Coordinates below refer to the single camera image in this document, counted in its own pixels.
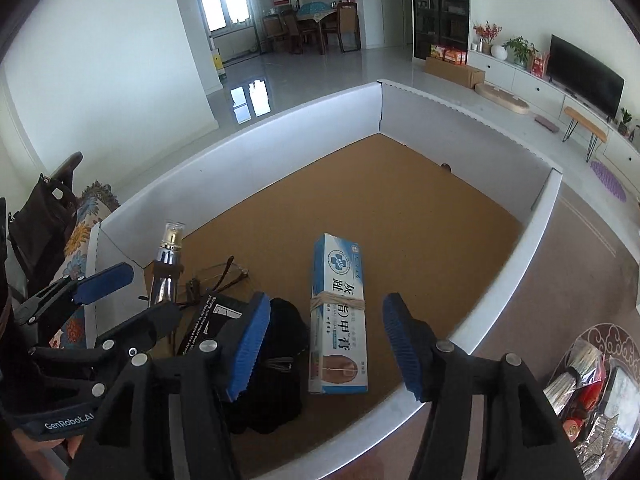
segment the purple mat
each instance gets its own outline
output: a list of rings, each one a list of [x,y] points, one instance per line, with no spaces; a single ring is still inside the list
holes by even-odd
[[[591,169],[614,197],[620,200],[620,202],[626,202],[625,189],[622,187],[622,184],[620,184],[620,181],[616,179],[616,176],[611,173],[604,164],[594,160],[591,162]]]

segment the black tv screen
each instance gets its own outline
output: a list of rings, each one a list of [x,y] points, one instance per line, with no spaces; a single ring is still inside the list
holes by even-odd
[[[608,117],[615,117],[625,80],[571,43],[551,36],[546,74],[583,97]]]

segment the small potted plant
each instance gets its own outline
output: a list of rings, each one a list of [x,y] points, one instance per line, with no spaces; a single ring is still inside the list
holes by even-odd
[[[529,59],[533,57],[533,54],[536,51],[536,47],[533,43],[529,43],[529,41],[525,40],[522,36],[511,38],[503,44],[503,47],[511,49],[513,57],[515,58],[515,63],[523,68],[527,67]]]
[[[474,25],[475,33],[480,37],[480,50],[483,54],[491,53],[492,42],[498,37],[502,27],[500,25],[493,25],[486,22],[486,25]]]
[[[620,124],[618,125],[618,131],[620,134],[622,134],[623,137],[626,137],[629,134],[629,128],[627,125],[631,122],[631,119],[633,119],[633,117],[624,108],[621,108],[620,111],[622,112],[622,119],[620,120]]]

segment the green plant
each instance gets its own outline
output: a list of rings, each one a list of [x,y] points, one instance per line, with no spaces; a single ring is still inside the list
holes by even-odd
[[[536,51],[536,47],[533,43],[525,40],[522,36],[517,38],[511,38],[507,41],[503,47],[508,47],[513,51],[514,57],[521,63],[528,63],[533,53]]]
[[[631,119],[633,119],[631,114],[627,110],[625,110],[624,108],[621,108],[620,111],[622,112],[622,123],[623,124],[629,124],[631,122]]]

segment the white round vase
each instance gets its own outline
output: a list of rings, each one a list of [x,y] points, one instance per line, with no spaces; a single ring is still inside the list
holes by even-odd
[[[507,49],[501,45],[494,45],[491,47],[491,55],[501,61],[507,59]]]

